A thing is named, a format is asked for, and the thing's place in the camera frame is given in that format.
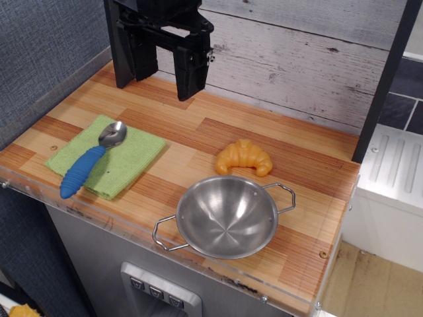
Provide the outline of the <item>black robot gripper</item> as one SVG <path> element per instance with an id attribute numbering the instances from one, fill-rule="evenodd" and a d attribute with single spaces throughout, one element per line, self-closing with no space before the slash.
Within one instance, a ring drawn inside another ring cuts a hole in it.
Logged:
<path id="1" fill-rule="evenodd" d="M 214 25 L 198 11 L 201 1 L 156 0 L 115 1 L 120 10 L 118 38 L 130 73 L 142 81 L 158 71 L 157 49 L 144 30 L 160 32 L 171 26 L 188 31 L 174 49 L 174 70 L 178 99 L 185 101 L 203 90 L 213 61 L 210 37 Z"/>

